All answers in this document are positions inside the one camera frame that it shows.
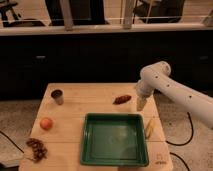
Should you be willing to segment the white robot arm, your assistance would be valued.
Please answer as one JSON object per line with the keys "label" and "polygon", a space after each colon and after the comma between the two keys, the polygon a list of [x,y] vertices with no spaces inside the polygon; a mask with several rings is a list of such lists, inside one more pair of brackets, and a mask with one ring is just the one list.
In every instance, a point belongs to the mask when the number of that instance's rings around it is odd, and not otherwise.
{"label": "white robot arm", "polygon": [[170,73],[165,61],[143,67],[135,87],[139,99],[145,100],[158,90],[213,130],[213,98],[172,80]]}

